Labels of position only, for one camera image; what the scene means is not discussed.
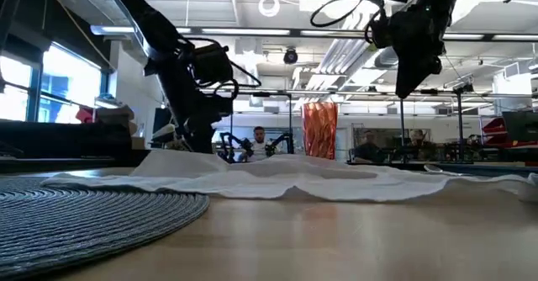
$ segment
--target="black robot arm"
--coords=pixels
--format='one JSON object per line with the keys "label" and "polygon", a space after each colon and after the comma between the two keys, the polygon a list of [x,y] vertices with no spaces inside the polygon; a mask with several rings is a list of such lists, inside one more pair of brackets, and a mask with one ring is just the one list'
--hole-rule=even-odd
{"label": "black robot arm", "polygon": [[[114,0],[134,28],[148,57],[145,75],[156,74],[165,94],[177,132],[191,151],[212,153],[211,124],[232,113],[239,85],[233,79],[227,47],[216,42],[196,48],[181,36],[164,15],[145,0]],[[204,94],[201,87],[232,82],[231,98]]]}
{"label": "black robot arm", "polygon": [[[382,7],[383,0],[372,1]],[[440,73],[439,56],[446,53],[443,35],[451,25],[455,4],[456,0],[418,0],[390,18],[380,13],[379,20],[368,24],[376,47],[392,46],[398,55],[396,94],[400,98],[407,98],[430,74]]]}
{"label": "black robot arm", "polygon": [[266,155],[267,157],[275,155],[277,146],[283,141],[287,141],[287,153],[293,154],[293,149],[290,150],[290,147],[293,147],[293,144],[290,142],[293,137],[289,133],[284,133],[278,138],[276,138],[270,145],[266,145]]}
{"label": "black robot arm", "polygon": [[[225,137],[228,137],[229,149],[226,146]],[[236,136],[232,135],[231,133],[226,132],[226,133],[220,133],[220,139],[222,140],[222,147],[223,147],[223,151],[224,151],[224,154],[223,154],[224,157],[223,158],[228,163],[234,163],[235,162],[235,160],[234,160],[234,155],[235,155],[234,154],[234,147],[232,145],[233,141],[237,142],[237,144],[239,144],[240,147],[246,151],[247,156],[252,156],[252,154],[254,154],[254,151],[252,150],[252,143],[246,138],[244,140],[241,140],[241,139],[237,138]]]}

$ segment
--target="red object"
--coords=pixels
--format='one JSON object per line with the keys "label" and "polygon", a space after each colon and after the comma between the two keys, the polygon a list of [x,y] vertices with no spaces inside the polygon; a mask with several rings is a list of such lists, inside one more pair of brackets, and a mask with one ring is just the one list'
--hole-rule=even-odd
{"label": "red object", "polygon": [[503,117],[497,117],[491,120],[486,126],[482,128],[485,136],[487,137],[484,141],[485,146],[496,146],[501,148],[512,148],[519,146],[533,146],[536,145],[535,141],[532,142],[519,142],[512,141],[508,137],[506,132],[506,125],[504,124]]}
{"label": "red object", "polygon": [[335,159],[336,103],[306,103],[303,106],[304,149],[307,156]]}
{"label": "red object", "polygon": [[93,109],[79,108],[75,118],[82,123],[93,123]]}

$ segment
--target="woven placemat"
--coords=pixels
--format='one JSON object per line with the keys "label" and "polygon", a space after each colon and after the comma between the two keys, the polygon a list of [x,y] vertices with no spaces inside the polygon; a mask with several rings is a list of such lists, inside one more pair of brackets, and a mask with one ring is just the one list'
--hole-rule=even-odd
{"label": "woven placemat", "polygon": [[188,225],[200,194],[42,188],[43,178],[0,178],[0,279],[92,261]]}

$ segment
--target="camera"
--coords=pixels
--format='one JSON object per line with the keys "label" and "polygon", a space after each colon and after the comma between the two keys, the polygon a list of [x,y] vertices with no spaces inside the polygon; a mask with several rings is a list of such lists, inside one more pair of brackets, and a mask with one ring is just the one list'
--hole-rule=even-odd
{"label": "camera", "polygon": [[298,58],[297,51],[294,48],[288,48],[286,54],[284,54],[284,63],[295,64]]}

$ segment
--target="window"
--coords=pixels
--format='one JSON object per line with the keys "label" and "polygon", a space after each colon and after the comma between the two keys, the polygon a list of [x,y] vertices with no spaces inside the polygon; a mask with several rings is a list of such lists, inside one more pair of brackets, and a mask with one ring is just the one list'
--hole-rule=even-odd
{"label": "window", "polygon": [[0,56],[0,67],[5,81],[21,87],[30,86],[32,67],[5,56]]}
{"label": "window", "polygon": [[100,87],[101,70],[91,62],[56,44],[43,54],[42,93],[92,107]]}
{"label": "window", "polygon": [[79,106],[70,103],[62,103],[53,99],[42,97],[40,99],[39,122],[80,124],[76,118]]}
{"label": "window", "polygon": [[25,121],[28,106],[28,92],[6,85],[0,93],[0,119]]}
{"label": "window", "polygon": [[25,121],[32,67],[6,56],[0,56],[0,67],[7,82],[0,93],[0,119]]}

